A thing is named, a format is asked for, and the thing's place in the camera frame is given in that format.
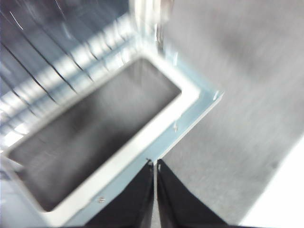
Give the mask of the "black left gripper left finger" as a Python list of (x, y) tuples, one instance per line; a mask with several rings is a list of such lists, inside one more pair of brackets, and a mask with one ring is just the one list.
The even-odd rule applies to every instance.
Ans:
[(150, 228), (153, 162), (148, 160), (126, 188), (85, 225), (86, 228)]

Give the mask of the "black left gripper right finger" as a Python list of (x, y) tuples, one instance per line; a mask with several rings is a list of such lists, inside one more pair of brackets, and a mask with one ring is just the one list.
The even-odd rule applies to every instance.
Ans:
[(157, 201), (162, 228), (224, 228), (220, 216), (193, 195), (163, 161), (157, 161)]

